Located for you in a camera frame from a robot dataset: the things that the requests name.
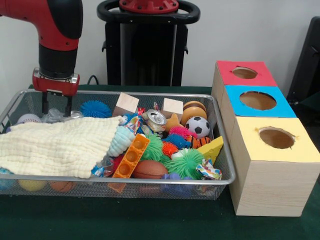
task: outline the metal basket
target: metal basket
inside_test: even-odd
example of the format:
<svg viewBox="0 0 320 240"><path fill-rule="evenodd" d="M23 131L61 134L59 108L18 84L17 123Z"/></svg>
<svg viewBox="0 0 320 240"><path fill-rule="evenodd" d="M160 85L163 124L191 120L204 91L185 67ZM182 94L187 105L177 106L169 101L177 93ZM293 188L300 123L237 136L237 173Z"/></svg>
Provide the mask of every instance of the metal basket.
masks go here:
<svg viewBox="0 0 320 240"><path fill-rule="evenodd" d="M73 98L73 110L79 110L81 104L89 100L99 100L111 109L116 106L120 92L78 91ZM139 106L151 109L154 102L162 105L164 98L203 103L208 112L208 121L212 132L210 137L226 138L217 101L210 95L203 94L169 94L139 93L127 94L140 99ZM61 112L66 106L66 99L55 95L48 96L50 108ZM42 94L29 89L18 92L0 115L0 133L16 124L24 114L41 113ZM109 198L162 198L162 199L201 199L216 200L225 186L231 184L235 177L233 159L229 145L224 146L214 164L222 171L222 180L165 180L165 179L123 179L123 178L89 178L33 175L0 174L0 195L37 195L37 196L73 196L73 197L109 197ZM122 193L110 189L108 183L126 183Z"/></svg>

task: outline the cream blanket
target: cream blanket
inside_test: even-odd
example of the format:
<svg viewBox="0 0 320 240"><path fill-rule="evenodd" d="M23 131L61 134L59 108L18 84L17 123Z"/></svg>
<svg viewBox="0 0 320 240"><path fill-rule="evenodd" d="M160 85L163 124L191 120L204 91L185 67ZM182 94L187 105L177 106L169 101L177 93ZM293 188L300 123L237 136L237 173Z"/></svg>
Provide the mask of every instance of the cream blanket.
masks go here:
<svg viewBox="0 0 320 240"><path fill-rule="evenodd" d="M0 135L0 167L19 175L89 178L106 155L121 117L25 123Z"/></svg>

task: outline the soccer ball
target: soccer ball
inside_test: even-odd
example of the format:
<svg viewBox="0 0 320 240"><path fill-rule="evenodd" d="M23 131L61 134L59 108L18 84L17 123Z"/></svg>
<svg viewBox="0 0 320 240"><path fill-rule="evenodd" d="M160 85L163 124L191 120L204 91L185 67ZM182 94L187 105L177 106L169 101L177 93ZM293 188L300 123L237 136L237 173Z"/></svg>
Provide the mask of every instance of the soccer ball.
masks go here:
<svg viewBox="0 0 320 240"><path fill-rule="evenodd" d="M204 138L209 135L210 125L208 121L201 116L194 116L190 118L185 125L186 129L190 132L195 133L197 139Z"/></svg>

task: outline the white wall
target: white wall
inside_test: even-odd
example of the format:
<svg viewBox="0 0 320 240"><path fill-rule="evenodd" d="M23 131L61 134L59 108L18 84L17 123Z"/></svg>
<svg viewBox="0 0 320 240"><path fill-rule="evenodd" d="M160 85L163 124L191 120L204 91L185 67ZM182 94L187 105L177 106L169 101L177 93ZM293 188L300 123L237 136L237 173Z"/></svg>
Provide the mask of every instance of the white wall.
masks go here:
<svg viewBox="0 0 320 240"><path fill-rule="evenodd" d="M85 84L92 74L107 83L106 55L101 52L105 23L98 19L102 0L82 0L83 33L75 71ZM265 61L284 94L288 92L310 20L319 0L191 0L201 9L189 25L183 86L212 85L216 60ZM0 17L0 112L13 95L31 84L38 65L34 26Z"/></svg>

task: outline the wooden cube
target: wooden cube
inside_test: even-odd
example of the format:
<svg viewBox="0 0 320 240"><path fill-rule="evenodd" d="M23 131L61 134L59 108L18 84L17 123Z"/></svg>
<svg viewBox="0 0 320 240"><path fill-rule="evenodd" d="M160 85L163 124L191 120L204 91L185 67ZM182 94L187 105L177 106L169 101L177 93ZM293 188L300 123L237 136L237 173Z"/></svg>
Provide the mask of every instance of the wooden cube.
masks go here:
<svg viewBox="0 0 320 240"><path fill-rule="evenodd" d="M123 92L120 93L112 117L134 114L137 110L139 99Z"/></svg>
<svg viewBox="0 0 320 240"><path fill-rule="evenodd" d="M276 86L224 86L220 111L229 143L236 116L296 118Z"/></svg>
<svg viewBox="0 0 320 240"><path fill-rule="evenodd" d="M217 61L211 95L220 108L225 85L276 87L277 83L262 61Z"/></svg>
<svg viewBox="0 0 320 240"><path fill-rule="evenodd" d="M237 215L302 214L320 173L320 154L298 118L237 116L230 148Z"/></svg>
<svg viewBox="0 0 320 240"><path fill-rule="evenodd" d="M165 98L163 100L161 112L167 119L171 118L172 114L176 114L180 123L184 113L184 102Z"/></svg>

